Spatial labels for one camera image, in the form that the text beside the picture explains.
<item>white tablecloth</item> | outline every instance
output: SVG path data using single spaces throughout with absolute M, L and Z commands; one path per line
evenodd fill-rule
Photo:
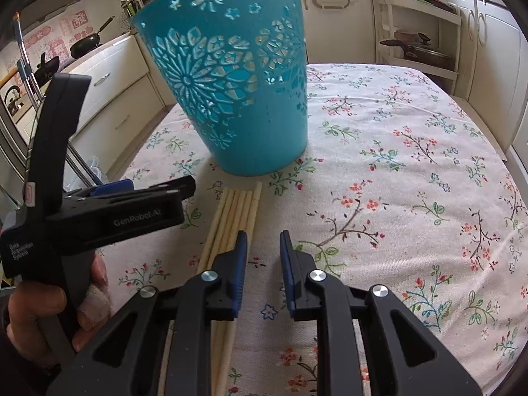
M 145 284 L 167 289 L 192 276 L 221 189 L 261 180 L 227 395 L 316 388 L 315 323 L 293 322 L 284 304 L 284 229 L 344 283 L 386 284 L 489 393 L 528 332 L 528 213 L 493 147 L 431 80 L 402 67 L 310 66 L 308 114 L 310 141 L 296 162 L 239 178 L 216 165 L 175 107 L 126 176 L 146 187 L 190 174 L 196 195 L 181 226 L 102 250 L 114 308 Z M 448 379 L 438 373 L 431 385 Z

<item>plastic container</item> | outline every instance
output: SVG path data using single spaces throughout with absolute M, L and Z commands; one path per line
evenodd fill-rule
M 222 169 L 262 175 L 301 155 L 300 0 L 154 0 L 131 22 Z

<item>silver screw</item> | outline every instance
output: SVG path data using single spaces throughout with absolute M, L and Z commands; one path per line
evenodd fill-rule
M 218 278 L 218 273 L 216 271 L 213 271 L 212 269 L 210 269 L 209 271 L 202 272 L 203 281 L 214 281 L 217 278 Z
M 372 288 L 372 293 L 374 293 L 374 296 L 378 296 L 379 298 L 383 298 L 383 297 L 389 295 L 389 290 L 387 289 L 387 287 L 385 287 L 382 284 L 376 284 Z
M 146 285 L 139 291 L 139 296 L 145 299 L 151 298 L 154 295 L 156 295 L 156 288 L 153 285 Z
M 326 278 L 326 272 L 320 269 L 314 269 L 310 273 L 310 278 L 314 281 L 323 281 Z

